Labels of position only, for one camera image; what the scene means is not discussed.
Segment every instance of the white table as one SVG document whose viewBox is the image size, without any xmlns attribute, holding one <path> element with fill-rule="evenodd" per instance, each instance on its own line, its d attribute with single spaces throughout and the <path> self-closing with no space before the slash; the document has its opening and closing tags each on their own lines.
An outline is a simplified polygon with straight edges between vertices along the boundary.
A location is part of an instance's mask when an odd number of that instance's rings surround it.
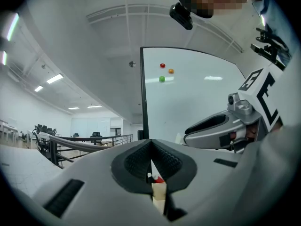
<svg viewBox="0 0 301 226">
<path fill-rule="evenodd" d="M 88 144 L 88 145 L 94 145 L 94 142 L 86 142 L 86 141 L 79 141 L 79 143 L 83 143 L 83 144 Z M 102 144 L 103 143 L 112 143 L 112 140 L 110 139 L 105 139 L 105 140 L 102 140 Z"/>
<path fill-rule="evenodd" d="M 10 131 L 13 136 L 13 143 L 17 143 L 17 137 L 18 137 L 18 129 L 16 127 L 9 126 L 7 123 L 2 122 L 1 124 L 1 129 L 2 129 L 2 138 L 4 138 L 4 130 L 7 130 L 6 133 L 6 141 L 8 141 L 8 132 Z"/>
<path fill-rule="evenodd" d="M 39 141 L 41 141 L 41 139 L 45 139 L 45 140 L 49 140 L 49 134 L 45 133 L 45 132 L 40 132 L 39 134 L 37 134 Z M 36 139 L 35 135 L 32 133 L 31 130 L 27 130 L 27 146 L 29 144 L 29 137 L 31 138 L 31 144 L 30 144 L 30 149 L 34 149 L 33 147 L 33 139 Z"/>
</svg>

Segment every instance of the white ceiling beam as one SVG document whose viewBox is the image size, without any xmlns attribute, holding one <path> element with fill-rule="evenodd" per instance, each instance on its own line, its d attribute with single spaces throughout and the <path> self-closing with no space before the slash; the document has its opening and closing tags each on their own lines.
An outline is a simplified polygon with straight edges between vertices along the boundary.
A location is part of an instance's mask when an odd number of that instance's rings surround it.
<svg viewBox="0 0 301 226">
<path fill-rule="evenodd" d="M 23 73 L 23 70 L 20 69 L 19 66 L 16 65 L 16 64 L 19 64 L 19 62 L 17 62 L 16 60 L 14 60 L 13 57 L 10 57 L 10 58 L 8 59 L 8 62 L 9 62 L 10 64 L 14 65 L 14 67 L 17 68 L 18 71 L 20 71 L 21 73 Z"/>
<path fill-rule="evenodd" d="M 132 52 L 132 42 L 131 42 L 131 34 L 130 34 L 130 25 L 128 20 L 128 6 L 127 6 L 127 0 L 125 0 L 126 5 L 126 16 L 127 16 L 127 36 L 128 36 L 128 44 L 131 49 L 131 60 L 133 60 L 133 52 Z"/>
<path fill-rule="evenodd" d="M 25 67 L 23 68 L 23 74 L 27 77 L 30 75 L 30 73 L 32 72 L 32 69 L 34 68 L 34 65 L 38 62 L 38 60 L 43 56 L 44 52 L 40 52 L 38 53 L 33 61 L 31 61 L 30 63 L 28 63 L 27 65 L 25 65 Z"/>
<path fill-rule="evenodd" d="M 226 52 L 229 50 L 229 48 L 232 46 L 233 43 L 234 43 L 234 40 L 232 40 L 232 42 L 229 44 L 229 46 L 223 51 L 222 55 L 226 54 Z"/>
<path fill-rule="evenodd" d="M 146 26 L 146 33 L 147 33 L 147 30 L 148 30 L 148 18 L 149 18 L 149 15 L 151 16 L 161 16 L 161 17 L 170 17 L 169 15 L 166 15 L 166 14 L 159 14 L 159 13 L 130 13 L 130 14 L 118 14 L 118 15 L 113 15 L 113 16 L 108 16 L 108 17 L 104 17 L 104 18 L 100 18 L 100 19 L 97 19 L 93 22 L 90 22 L 90 24 L 93 24 L 93 23 L 96 23 L 96 22 L 100 22 L 100 21 L 104 21 L 104 20 L 107 20 L 107 19 L 111 19 L 113 17 L 122 17 L 122 16 L 136 16 L 136 15 L 147 15 L 147 26 Z M 224 37 L 220 36 L 219 34 L 213 32 L 212 30 L 208 29 L 207 27 L 204 27 L 202 25 L 199 25 L 199 24 L 194 24 L 195 26 L 197 27 L 200 27 L 202 29 L 205 29 L 207 31 L 209 31 L 210 33 L 216 35 L 217 37 L 219 37 L 220 39 L 224 40 L 226 43 L 230 44 L 230 42 L 228 40 L 225 40 Z M 239 51 L 239 49 L 237 49 L 236 47 L 233 47 L 237 52 L 241 53 L 241 51 Z"/>
<path fill-rule="evenodd" d="M 141 16 L 141 44 L 144 47 L 145 46 L 145 40 L 146 40 L 146 16 Z"/>
<path fill-rule="evenodd" d="M 148 28 L 149 28 L 150 4 L 151 4 L 151 0 L 148 0 L 147 17 L 146 17 L 146 29 L 145 29 L 145 44 L 147 42 L 147 31 L 148 31 Z"/>
</svg>

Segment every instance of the whiteboard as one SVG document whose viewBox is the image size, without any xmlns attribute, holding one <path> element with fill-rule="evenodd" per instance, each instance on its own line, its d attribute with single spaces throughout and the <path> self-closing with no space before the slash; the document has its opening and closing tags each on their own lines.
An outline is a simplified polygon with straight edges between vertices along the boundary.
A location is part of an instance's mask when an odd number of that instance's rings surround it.
<svg viewBox="0 0 301 226">
<path fill-rule="evenodd" d="M 150 139 L 175 142 L 178 133 L 184 137 L 191 125 L 227 109 L 228 94 L 245 81 L 235 64 L 198 51 L 142 48 L 141 59 L 143 129 L 148 127 Z M 159 82 L 160 76 L 165 82 Z"/>
<path fill-rule="evenodd" d="M 79 137 L 90 137 L 93 132 L 100 132 L 103 137 L 110 136 L 110 118 L 72 118 L 70 135 L 78 133 Z"/>
</svg>

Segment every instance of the ceiling light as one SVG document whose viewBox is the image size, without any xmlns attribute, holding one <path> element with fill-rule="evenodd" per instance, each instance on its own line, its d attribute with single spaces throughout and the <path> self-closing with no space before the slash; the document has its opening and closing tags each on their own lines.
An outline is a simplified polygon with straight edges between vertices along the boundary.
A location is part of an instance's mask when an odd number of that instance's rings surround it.
<svg viewBox="0 0 301 226">
<path fill-rule="evenodd" d="M 11 35 L 13 34 L 13 31 L 14 31 L 14 28 L 15 28 L 17 22 L 18 22 L 18 19 L 19 19 L 19 15 L 16 13 L 16 15 L 13 19 L 13 22 L 10 25 L 9 31 L 8 31 L 8 36 L 7 36 L 8 41 L 10 41 L 10 39 L 11 39 Z"/>
<path fill-rule="evenodd" d="M 55 77 L 52 77 L 51 79 L 47 80 L 47 83 L 48 84 L 51 84 L 53 83 L 54 81 L 58 81 L 60 79 L 62 79 L 63 76 L 59 73 L 58 75 L 56 75 Z"/>
<path fill-rule="evenodd" d="M 102 105 L 92 105 L 92 106 L 87 106 L 87 108 L 97 108 L 97 107 L 102 107 Z"/>
<path fill-rule="evenodd" d="M 265 27 L 265 20 L 264 20 L 264 17 L 262 15 L 261 15 L 261 22 L 262 22 L 263 27 Z"/>
<path fill-rule="evenodd" d="M 43 87 L 42 87 L 42 86 L 39 86 L 39 87 L 37 87 L 34 91 L 35 91 L 35 92 L 38 92 L 38 91 L 40 91 L 41 89 L 43 89 Z"/>
<path fill-rule="evenodd" d="M 216 76 L 206 76 L 204 78 L 206 81 L 221 81 L 222 77 L 216 77 Z"/>
<path fill-rule="evenodd" d="M 2 63 L 3 63 L 3 65 L 6 65 L 7 57 L 8 57 L 8 55 L 6 54 L 5 51 L 3 51 L 3 53 L 2 53 Z"/>
<path fill-rule="evenodd" d="M 174 77 L 166 77 L 165 81 L 173 81 Z M 154 78 L 154 79 L 146 79 L 145 83 L 155 83 L 155 82 L 160 82 L 159 78 Z"/>
</svg>

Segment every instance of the office chair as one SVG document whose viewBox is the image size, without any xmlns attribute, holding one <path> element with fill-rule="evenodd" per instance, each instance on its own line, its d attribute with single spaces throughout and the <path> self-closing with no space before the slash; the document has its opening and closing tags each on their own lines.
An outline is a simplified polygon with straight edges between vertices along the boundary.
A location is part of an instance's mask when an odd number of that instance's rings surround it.
<svg viewBox="0 0 301 226">
<path fill-rule="evenodd" d="M 39 152 L 45 156 L 48 160 L 50 160 L 51 156 L 50 156 L 50 152 L 49 152 L 49 145 L 47 145 L 46 141 L 40 142 L 38 135 L 36 132 L 33 132 L 33 134 L 35 135 L 37 142 L 38 142 L 38 149 Z"/>
<path fill-rule="evenodd" d="M 44 126 L 42 127 L 42 130 L 41 130 L 41 131 L 44 132 L 44 133 L 47 133 L 47 126 L 44 125 Z"/>
<path fill-rule="evenodd" d="M 43 126 L 41 124 L 38 124 L 38 126 L 35 126 L 37 134 L 39 134 L 42 131 Z"/>
<path fill-rule="evenodd" d="M 34 134 L 34 131 L 36 131 L 37 134 L 39 134 L 41 132 L 41 129 L 42 129 L 42 125 L 39 125 L 38 126 L 34 126 L 35 129 L 32 131 L 32 133 Z"/>
<path fill-rule="evenodd" d="M 91 137 L 102 137 L 101 135 L 100 135 L 100 132 L 93 132 L 92 133 L 92 136 L 90 136 L 90 138 Z"/>
</svg>

